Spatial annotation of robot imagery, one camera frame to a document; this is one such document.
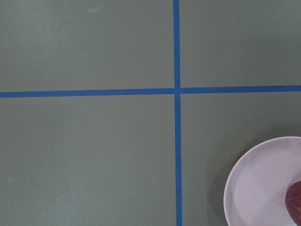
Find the red apple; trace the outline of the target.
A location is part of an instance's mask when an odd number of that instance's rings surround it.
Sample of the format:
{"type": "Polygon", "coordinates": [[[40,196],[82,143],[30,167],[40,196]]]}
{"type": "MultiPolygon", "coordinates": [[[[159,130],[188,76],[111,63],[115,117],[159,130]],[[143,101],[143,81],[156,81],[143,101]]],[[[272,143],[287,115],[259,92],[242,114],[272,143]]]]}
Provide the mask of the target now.
{"type": "Polygon", "coordinates": [[[301,225],[301,182],[292,184],[285,195],[285,206],[293,222],[301,225]]]}

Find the pink round plate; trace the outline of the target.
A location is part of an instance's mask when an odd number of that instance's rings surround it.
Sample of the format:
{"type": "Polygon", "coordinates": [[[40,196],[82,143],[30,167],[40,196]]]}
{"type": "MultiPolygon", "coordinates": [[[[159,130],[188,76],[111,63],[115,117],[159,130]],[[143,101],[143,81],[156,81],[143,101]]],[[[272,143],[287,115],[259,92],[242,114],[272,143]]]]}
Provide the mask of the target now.
{"type": "Polygon", "coordinates": [[[227,224],[294,226],[285,195],[300,179],[300,137],[277,137],[251,148],[233,166],[225,184],[227,224]]]}

